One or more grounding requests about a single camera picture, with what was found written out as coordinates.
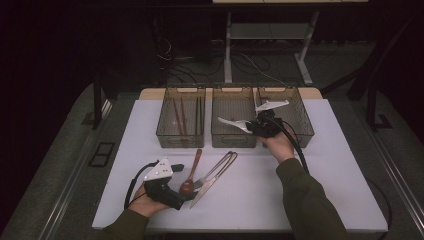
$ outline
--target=dark green long-sleeve shirt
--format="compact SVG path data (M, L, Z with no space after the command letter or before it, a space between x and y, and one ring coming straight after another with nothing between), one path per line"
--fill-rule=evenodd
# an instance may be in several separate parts
M283 203L297 240L343 240L348 234L321 184L306 174L297 159L288 159L277 167L283 184ZM143 239L149 219L124 210L118 219L104 228L99 240Z

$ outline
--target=person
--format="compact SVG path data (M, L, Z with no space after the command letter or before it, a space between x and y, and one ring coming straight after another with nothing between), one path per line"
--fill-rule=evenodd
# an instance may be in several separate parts
M297 240L348 239L337 210L327 199L322 185L307 174L294 156L294 148L281 132L275 137L261 138L276 158L277 176L283 185L283 205ZM99 240L142 239L149 218L168 206L147 197L141 186L134 201L118 219L102 229Z

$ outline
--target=utensil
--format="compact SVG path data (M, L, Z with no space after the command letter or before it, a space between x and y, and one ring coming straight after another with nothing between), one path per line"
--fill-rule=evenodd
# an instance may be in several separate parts
M231 157L231 155L233 154L232 151L229 151L227 154L225 154L225 156L219 160L219 162L206 174L206 176L203 176L199 179L197 179L197 181L194 182L194 189L198 189L201 188L203 186L203 184L205 184L206 179L209 177L209 175L211 175L219 166L221 166L222 163L224 163L226 160L228 160L228 158Z
M197 149L196 157L194 158L193 167L191 168L190 175L188 176L187 180L185 180L181 184L179 193L185 197L189 196L191 193L194 192L193 176L194 176L194 171L197 168L197 164L199 163L201 155L202 155L202 149Z
M246 132L246 133L253 133L252 131L249 131L247 129L246 123L248 123L249 121L246 120L239 120L239 121L229 121L223 118L218 117L218 120L222 123L226 123L229 125L233 125L235 127L240 128L242 131Z
M231 166L231 164L236 160L238 154L236 152L232 152L230 155L230 158L227 160L225 165L219 170L219 172L211 179L207 180L205 184L203 184L202 188L197 193L194 200L191 202L190 208L192 208L202 197L205 195L205 193L212 187L212 185L218 180L219 177Z

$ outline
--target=fork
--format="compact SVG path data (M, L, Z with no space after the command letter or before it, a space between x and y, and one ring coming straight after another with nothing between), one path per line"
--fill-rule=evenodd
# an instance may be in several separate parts
M200 188L203 186L203 184L205 184L206 179L209 177L209 175L211 175L219 166L221 166L222 163L224 163L225 161L227 161L232 155L234 154L234 152L229 151L227 154L225 154L225 156L219 160L219 162L206 174L206 176L201 177L199 179L197 179L196 182L194 182L194 189Z

